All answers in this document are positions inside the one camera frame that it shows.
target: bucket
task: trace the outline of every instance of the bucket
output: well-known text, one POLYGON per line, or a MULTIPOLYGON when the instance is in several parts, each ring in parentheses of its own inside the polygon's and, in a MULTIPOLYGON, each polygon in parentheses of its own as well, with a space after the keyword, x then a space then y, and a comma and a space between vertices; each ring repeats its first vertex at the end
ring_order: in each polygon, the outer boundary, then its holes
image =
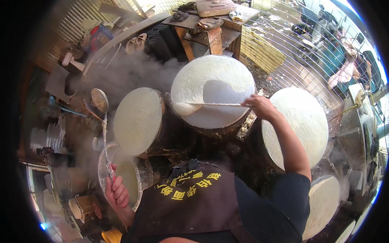
MULTIPOLYGON (((124 154, 124 152, 121 151, 120 146, 116 142, 110 142, 107 144, 107 153, 108 153, 108 159, 112 161, 113 164, 118 163, 117 160, 118 157, 116 157, 117 155, 118 156, 120 155, 121 157, 124 154)), ((130 188, 127 189, 130 196, 133 196, 134 199, 132 202, 129 202, 128 205, 132 208, 132 210, 136 211, 140 204, 143 190, 149 188, 159 180, 159 172, 152 170, 151 164, 147 159, 141 159, 138 157, 133 157, 128 155, 126 156, 127 156, 127 161, 124 162, 127 163, 122 163, 122 165, 117 164, 116 176, 121 175, 123 177, 123 184, 126 183, 135 184, 135 189, 136 189, 135 195, 132 195, 134 191, 131 191, 130 188)), ((108 199, 105 195, 105 185, 106 185, 106 178, 108 176, 109 175, 106 167, 105 154, 104 151, 102 151, 98 161, 98 179, 99 179, 100 188, 103 191, 104 197, 106 198, 107 201, 108 199)))
POLYGON ((117 229, 101 232, 101 236, 106 243, 120 243, 122 233, 117 229))
POLYGON ((104 149, 103 139, 94 137, 92 140, 92 148, 94 151, 102 151, 104 149))

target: wooden table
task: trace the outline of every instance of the wooden table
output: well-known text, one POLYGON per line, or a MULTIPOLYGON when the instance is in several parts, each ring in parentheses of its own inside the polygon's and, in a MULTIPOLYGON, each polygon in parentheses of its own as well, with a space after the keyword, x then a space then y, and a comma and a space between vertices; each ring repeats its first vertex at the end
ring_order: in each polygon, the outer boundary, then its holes
POLYGON ((259 10, 237 5, 237 11, 242 13, 243 22, 232 21, 228 15, 217 16, 224 21, 224 24, 221 27, 205 30, 195 36, 191 36, 187 32, 190 29, 202 30, 197 25, 197 22, 202 18, 196 14, 196 10, 188 11, 190 13, 189 17, 182 22, 174 22, 172 21, 172 17, 169 17, 162 23, 175 27, 189 61, 194 59, 193 51, 190 46, 191 41, 208 46, 210 54, 222 55, 223 50, 227 49, 235 53, 235 58, 239 60, 242 25, 250 18, 257 15, 259 10))

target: corrugated metal wall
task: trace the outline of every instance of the corrugated metal wall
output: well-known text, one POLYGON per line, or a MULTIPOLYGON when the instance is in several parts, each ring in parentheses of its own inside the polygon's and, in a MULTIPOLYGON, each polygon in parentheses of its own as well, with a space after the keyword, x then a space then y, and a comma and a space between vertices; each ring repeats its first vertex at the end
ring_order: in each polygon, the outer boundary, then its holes
POLYGON ((99 13, 101 3, 114 5, 109 0, 60 0, 40 25, 32 53, 33 61, 50 72, 60 57, 63 43, 78 43, 84 19, 112 23, 115 17, 99 13))

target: white batter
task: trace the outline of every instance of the white batter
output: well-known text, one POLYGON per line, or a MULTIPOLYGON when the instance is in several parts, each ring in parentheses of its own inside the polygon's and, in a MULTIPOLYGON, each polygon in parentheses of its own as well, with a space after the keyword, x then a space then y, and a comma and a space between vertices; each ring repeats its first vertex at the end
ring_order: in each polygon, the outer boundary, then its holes
POLYGON ((133 157, 123 153, 120 149, 116 152, 112 164, 116 164, 116 176, 123 177, 123 185, 128 190, 130 207, 134 206, 138 199, 138 180, 133 163, 133 157))
MULTIPOLYGON (((323 156, 328 141, 327 118, 319 102, 307 91, 294 87, 277 91, 270 101, 296 133, 312 168, 323 156)), ((285 170, 280 143, 268 121, 262 121, 262 135, 270 157, 285 170)))
POLYGON ((345 243, 355 226, 355 220, 349 224, 335 243, 345 243))
POLYGON ((340 185, 334 176, 324 176, 312 183, 309 190, 311 211, 303 233, 303 240, 322 231, 336 212, 339 203, 340 185))
MULTIPOLYGON (((241 103, 254 91, 254 78, 245 65, 228 56, 207 55, 194 59, 180 70, 174 79, 171 96, 173 103, 241 103)), ((193 114, 182 118, 205 129, 231 125, 248 110, 241 107, 197 108, 193 114)))
POLYGON ((161 101, 149 88, 138 88, 120 102, 114 118, 115 139, 129 155, 144 153, 159 132, 161 101))

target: concrete ground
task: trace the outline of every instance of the concrete ground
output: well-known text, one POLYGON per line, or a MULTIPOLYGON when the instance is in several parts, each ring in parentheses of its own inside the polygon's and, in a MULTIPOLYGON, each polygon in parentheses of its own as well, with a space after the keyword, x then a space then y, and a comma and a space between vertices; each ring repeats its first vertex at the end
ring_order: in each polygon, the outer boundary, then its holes
POLYGON ((257 2, 254 0, 254 7, 261 10, 261 13, 258 20, 249 22, 247 27, 255 27, 257 34, 263 35, 286 56, 284 63, 270 74, 260 68, 249 67, 254 75, 258 75, 256 78, 263 79, 260 83, 271 82, 278 89, 300 87, 308 90, 319 100, 326 113, 342 104, 339 95, 328 89, 328 83, 317 65, 305 67, 293 58, 294 49, 302 38, 292 32, 291 25, 301 22, 301 13, 289 2, 267 0, 259 1, 260 4, 257 2))

